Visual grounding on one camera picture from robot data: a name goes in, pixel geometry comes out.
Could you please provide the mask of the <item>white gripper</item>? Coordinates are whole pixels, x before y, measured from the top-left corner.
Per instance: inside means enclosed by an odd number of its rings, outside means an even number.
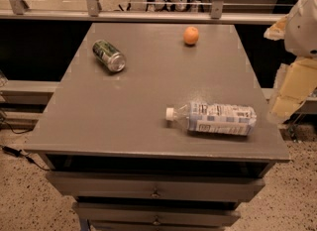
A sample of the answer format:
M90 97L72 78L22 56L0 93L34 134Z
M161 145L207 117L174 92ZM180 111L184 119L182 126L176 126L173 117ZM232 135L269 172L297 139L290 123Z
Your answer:
M264 37L284 39L288 52L297 58L277 70L268 103L268 120L284 122L297 111L317 87L317 0L298 0L288 16L281 17Z

